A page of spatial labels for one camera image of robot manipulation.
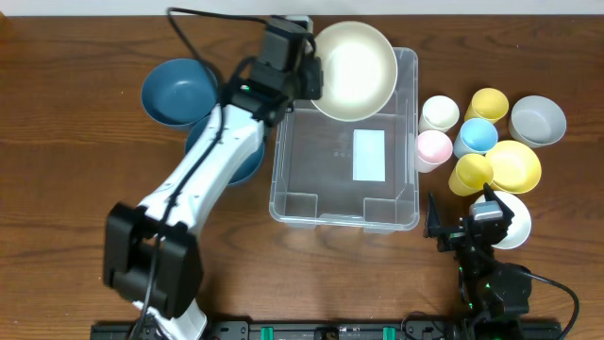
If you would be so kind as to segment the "yellow cup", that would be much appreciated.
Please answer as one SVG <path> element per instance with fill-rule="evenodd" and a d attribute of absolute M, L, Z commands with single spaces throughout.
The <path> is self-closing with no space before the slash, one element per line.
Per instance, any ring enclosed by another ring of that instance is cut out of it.
<path fill-rule="evenodd" d="M 457 196 L 470 196 L 491 185 L 494 179 L 491 162 L 479 154 L 466 154 L 458 159 L 448 180 L 449 189 Z"/>
<path fill-rule="evenodd" d="M 471 98 L 464 120 L 481 118 L 494 124 L 508 113 L 509 108 L 505 94 L 494 88 L 483 88 Z"/>

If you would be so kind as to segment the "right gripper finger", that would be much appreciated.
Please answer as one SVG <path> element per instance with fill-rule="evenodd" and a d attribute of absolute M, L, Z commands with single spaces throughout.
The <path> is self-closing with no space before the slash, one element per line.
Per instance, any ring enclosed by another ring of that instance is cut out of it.
<path fill-rule="evenodd" d="M 510 209 L 496 194 L 488 183 L 483 184 L 483 195 L 486 202 L 496 202 L 502 212 L 502 219 L 511 222 L 514 218 L 513 210 Z"/>
<path fill-rule="evenodd" d="M 442 233 L 441 223 L 433 193 L 428 194 L 428 212 L 426 216 L 425 235 L 438 236 Z"/>

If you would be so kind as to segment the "blue bowl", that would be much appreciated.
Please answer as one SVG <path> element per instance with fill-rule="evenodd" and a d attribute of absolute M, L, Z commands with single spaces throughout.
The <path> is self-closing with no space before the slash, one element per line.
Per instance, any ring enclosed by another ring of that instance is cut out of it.
<path fill-rule="evenodd" d="M 200 119 L 190 130 L 185 143 L 185 153 L 188 153 L 197 142 L 201 134 L 204 132 L 210 117 Z M 259 148 L 251 154 L 237 169 L 230 181 L 228 186 L 235 186 L 250 180 L 260 169 L 260 165 L 263 162 L 265 155 L 265 143 L 262 143 Z"/>
<path fill-rule="evenodd" d="M 146 77 L 141 90 L 144 111 L 156 122 L 190 129 L 214 108 L 217 79 L 195 59 L 171 59 Z"/>

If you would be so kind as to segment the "light blue cup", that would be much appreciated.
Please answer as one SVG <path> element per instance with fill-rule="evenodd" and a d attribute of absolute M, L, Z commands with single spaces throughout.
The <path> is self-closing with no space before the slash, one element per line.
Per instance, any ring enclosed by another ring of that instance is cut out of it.
<path fill-rule="evenodd" d="M 453 144 L 453 153 L 460 159 L 466 154 L 484 155 L 498 142 L 495 126 L 482 118 L 471 118 L 465 121 Z"/>

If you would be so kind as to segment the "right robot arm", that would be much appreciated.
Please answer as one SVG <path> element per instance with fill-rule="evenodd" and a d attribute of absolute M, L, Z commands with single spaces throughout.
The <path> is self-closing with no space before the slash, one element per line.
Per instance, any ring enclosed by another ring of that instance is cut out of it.
<path fill-rule="evenodd" d="M 521 339 L 518 318 L 529 311 L 532 285 L 526 268 L 495 259 L 494 245 L 508 236 L 514 212 L 487 185 L 485 201 L 474 204 L 456 226 L 441 225 L 433 194 L 428 195 L 426 238 L 459 262 L 461 301 L 469 315 L 447 328 L 447 339 Z"/>

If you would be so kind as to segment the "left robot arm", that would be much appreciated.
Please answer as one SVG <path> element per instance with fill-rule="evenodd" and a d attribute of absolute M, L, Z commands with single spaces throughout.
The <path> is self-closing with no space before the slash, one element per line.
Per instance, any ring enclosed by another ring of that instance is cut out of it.
<path fill-rule="evenodd" d="M 207 326 L 196 295 L 198 236 L 228 182 L 297 99 L 318 99 L 323 70 L 308 16 L 264 21 L 263 46 L 217 89 L 209 123 L 176 170 L 136 207 L 106 220 L 103 281 L 141 303 L 127 339 L 199 339 Z"/>

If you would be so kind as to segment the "cream large bowl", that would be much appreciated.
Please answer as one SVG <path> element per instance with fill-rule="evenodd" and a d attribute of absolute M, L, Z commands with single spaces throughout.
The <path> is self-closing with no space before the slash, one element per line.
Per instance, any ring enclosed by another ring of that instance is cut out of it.
<path fill-rule="evenodd" d="M 366 23 L 345 21 L 316 37 L 322 61 L 322 96 L 312 104 L 324 115 L 356 122 L 378 113 L 397 82 L 397 58 L 388 39 Z"/>

